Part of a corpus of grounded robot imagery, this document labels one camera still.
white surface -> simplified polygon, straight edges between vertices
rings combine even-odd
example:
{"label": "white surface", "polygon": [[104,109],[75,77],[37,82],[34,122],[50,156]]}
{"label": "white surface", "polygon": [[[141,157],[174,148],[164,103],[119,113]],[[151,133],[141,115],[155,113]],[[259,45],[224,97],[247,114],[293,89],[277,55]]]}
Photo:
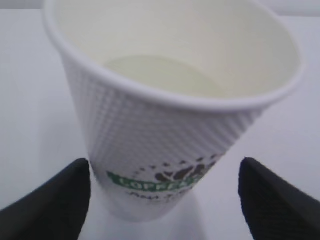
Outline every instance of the white surface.
{"label": "white surface", "polygon": [[280,15],[320,16],[319,0],[258,0]]}
{"label": "white surface", "polygon": [[[252,239],[238,197],[244,156],[257,158],[320,200],[320,18],[282,19],[308,61],[300,89],[266,112],[194,192],[159,221],[121,222],[101,209],[93,192],[81,240]],[[62,65],[45,37],[40,12],[0,10],[0,33],[5,36],[0,37],[0,208],[4,208],[73,159],[85,157],[86,151]]]}
{"label": "white surface", "polygon": [[[44,0],[0,0],[0,9],[40,9]],[[257,0],[286,16],[320,16],[319,0]]]}
{"label": "white surface", "polygon": [[0,0],[0,9],[40,9],[43,0]]}

white paper cup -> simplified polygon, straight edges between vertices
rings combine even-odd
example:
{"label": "white paper cup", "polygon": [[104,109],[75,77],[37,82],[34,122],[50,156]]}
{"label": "white paper cup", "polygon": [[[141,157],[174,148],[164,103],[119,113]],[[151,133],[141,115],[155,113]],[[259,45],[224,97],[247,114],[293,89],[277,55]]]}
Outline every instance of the white paper cup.
{"label": "white paper cup", "polygon": [[[250,0],[47,0],[44,22],[109,209],[131,221],[170,211],[301,79],[290,34]],[[228,97],[168,92],[103,67],[134,55],[187,63]]]}

brown coffee bean print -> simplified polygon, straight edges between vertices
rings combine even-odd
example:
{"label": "brown coffee bean print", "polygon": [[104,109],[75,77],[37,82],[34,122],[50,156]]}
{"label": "brown coffee bean print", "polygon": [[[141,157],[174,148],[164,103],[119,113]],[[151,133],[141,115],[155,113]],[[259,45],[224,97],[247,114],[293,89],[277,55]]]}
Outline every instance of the brown coffee bean print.
{"label": "brown coffee bean print", "polygon": [[212,168],[214,165],[216,165],[216,162],[210,163],[209,167]]}
{"label": "brown coffee bean print", "polygon": [[198,166],[196,166],[195,170],[193,173],[191,173],[191,175],[189,176],[190,178],[193,178],[195,176],[198,175],[202,175],[203,171],[206,169],[206,166],[203,164],[200,164]]}
{"label": "brown coffee bean print", "polygon": [[162,183],[170,182],[170,180],[167,179],[165,176],[163,176],[162,173],[157,173],[155,175],[155,179],[157,179],[159,182],[162,182]]}
{"label": "brown coffee bean print", "polygon": [[174,173],[173,172],[164,172],[165,175],[167,175],[168,177],[171,177]]}
{"label": "brown coffee bean print", "polygon": [[185,178],[185,176],[188,175],[188,173],[192,171],[192,169],[194,169],[193,166],[178,171],[178,172],[174,175],[173,179],[174,179],[174,180],[183,180],[183,179]]}

